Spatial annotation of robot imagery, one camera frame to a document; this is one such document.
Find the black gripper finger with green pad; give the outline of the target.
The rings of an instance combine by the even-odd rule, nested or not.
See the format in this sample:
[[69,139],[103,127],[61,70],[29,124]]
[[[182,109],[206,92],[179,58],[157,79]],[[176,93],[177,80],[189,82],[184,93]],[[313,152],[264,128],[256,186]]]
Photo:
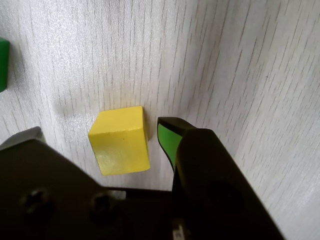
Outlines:
[[40,127],[0,146],[0,237],[3,240],[106,240],[124,190],[97,184],[47,145]]
[[281,240],[283,235],[217,135],[159,117],[158,142],[174,169],[172,191],[194,240]]

